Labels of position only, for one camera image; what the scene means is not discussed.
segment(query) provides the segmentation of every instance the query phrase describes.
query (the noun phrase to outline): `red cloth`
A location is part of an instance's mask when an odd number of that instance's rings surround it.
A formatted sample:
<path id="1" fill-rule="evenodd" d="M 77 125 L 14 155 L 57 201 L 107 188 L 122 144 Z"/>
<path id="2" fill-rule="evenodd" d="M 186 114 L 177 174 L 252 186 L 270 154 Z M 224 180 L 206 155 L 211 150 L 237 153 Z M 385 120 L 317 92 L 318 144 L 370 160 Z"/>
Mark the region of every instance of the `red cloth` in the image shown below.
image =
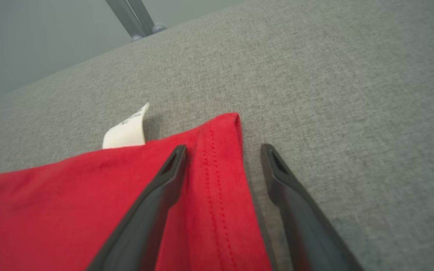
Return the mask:
<path id="1" fill-rule="evenodd" d="M 0 174 L 0 270 L 84 271 L 175 146 L 189 161 L 156 270 L 270 271 L 236 113 L 145 146 Z"/>

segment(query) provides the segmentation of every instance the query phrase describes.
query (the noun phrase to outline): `care label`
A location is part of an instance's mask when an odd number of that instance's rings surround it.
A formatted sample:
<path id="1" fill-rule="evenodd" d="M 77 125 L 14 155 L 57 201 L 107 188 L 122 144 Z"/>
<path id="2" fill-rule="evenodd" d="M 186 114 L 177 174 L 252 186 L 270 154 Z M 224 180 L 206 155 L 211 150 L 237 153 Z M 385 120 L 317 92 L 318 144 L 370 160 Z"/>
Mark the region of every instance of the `care label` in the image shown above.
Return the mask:
<path id="1" fill-rule="evenodd" d="M 126 120 L 110 128 L 103 137 L 103 149 L 145 145 L 143 116 L 149 105 L 149 103 L 146 103 Z"/>

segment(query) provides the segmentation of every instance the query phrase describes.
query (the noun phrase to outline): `metal bar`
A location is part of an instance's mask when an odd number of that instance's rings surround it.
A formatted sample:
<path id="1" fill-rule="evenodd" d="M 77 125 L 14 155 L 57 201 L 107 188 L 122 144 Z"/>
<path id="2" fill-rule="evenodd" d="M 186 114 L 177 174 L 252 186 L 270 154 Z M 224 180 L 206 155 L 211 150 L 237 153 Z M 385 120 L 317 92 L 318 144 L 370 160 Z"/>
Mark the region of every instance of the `metal bar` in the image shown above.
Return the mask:
<path id="1" fill-rule="evenodd" d="M 128 34 L 131 37 L 134 36 L 146 37 L 151 34 L 151 31 L 150 33 L 148 33 L 148 31 L 146 31 L 142 27 L 140 22 L 138 22 L 138 19 L 135 17 L 133 11 L 128 6 L 125 0 L 106 0 L 106 1 L 107 4 L 110 6 L 110 8 L 113 10 L 113 13 L 117 16 L 117 18 L 125 27 L 125 29 L 127 30 Z"/>
<path id="2" fill-rule="evenodd" d="M 142 0 L 127 0 L 127 1 L 128 4 L 133 9 L 133 11 L 135 12 L 136 17 L 140 21 L 140 24 L 143 26 L 143 29 L 147 33 L 147 36 L 150 36 L 152 34 L 152 28 L 155 24 L 153 23 L 150 14 L 148 14 L 145 5 L 143 5 Z"/>

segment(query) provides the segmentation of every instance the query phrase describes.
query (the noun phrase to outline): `stitching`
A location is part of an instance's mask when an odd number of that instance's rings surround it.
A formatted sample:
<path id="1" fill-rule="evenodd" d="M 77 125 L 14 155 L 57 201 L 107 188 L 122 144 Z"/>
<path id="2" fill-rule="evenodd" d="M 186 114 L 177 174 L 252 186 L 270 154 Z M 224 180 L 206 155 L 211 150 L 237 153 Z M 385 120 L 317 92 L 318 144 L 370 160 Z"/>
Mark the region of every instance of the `stitching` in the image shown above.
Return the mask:
<path id="1" fill-rule="evenodd" d="M 219 248 L 219 236 L 217 235 L 217 226 L 215 223 L 212 198 L 210 197 L 209 162 L 207 160 L 207 151 L 205 150 L 205 143 L 203 144 L 203 164 L 204 164 L 204 168 L 205 168 L 205 176 L 207 178 L 207 182 L 206 182 L 205 186 L 207 188 L 207 197 L 209 199 L 209 205 L 210 205 L 210 217 L 212 218 L 212 226 L 214 228 L 215 247 L 217 248 L 217 255 L 219 256 L 220 266 L 222 267 L 222 270 L 224 270 L 224 264 L 222 263 L 222 253 L 220 252 L 220 248 Z"/>
<path id="2" fill-rule="evenodd" d="M 232 249 L 231 249 L 231 241 L 229 240 L 229 234 L 227 233 L 227 225 L 225 222 L 224 203 L 222 200 L 222 185 L 220 184 L 219 167 L 217 166 L 217 155 L 215 153 L 214 134 L 212 133 L 212 130 L 210 128 L 209 131 L 210 131 L 210 140 L 212 143 L 212 152 L 214 155 L 214 164 L 215 164 L 215 173 L 216 173 L 215 176 L 217 177 L 217 184 L 219 185 L 219 200 L 220 200 L 220 211 L 221 211 L 220 214 L 222 215 L 222 224 L 224 225 L 225 239 L 227 240 L 227 248 L 229 249 L 229 254 L 231 256 L 232 266 L 234 266 L 234 270 L 237 270 L 237 266 L 234 260 L 234 254 L 232 253 Z"/>

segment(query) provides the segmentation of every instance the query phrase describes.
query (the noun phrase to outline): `gray textured surface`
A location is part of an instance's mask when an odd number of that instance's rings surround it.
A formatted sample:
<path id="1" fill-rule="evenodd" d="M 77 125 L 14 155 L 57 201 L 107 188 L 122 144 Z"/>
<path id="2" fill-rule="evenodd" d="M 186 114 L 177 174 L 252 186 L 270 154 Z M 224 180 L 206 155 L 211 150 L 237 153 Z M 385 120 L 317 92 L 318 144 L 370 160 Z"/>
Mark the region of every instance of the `gray textured surface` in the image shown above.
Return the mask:
<path id="1" fill-rule="evenodd" d="M 145 102 L 148 139 L 240 113 L 279 269 L 264 142 L 367 270 L 434 270 L 434 1 L 252 1 L 131 43 L 0 98 L 0 172 L 99 149 Z"/>

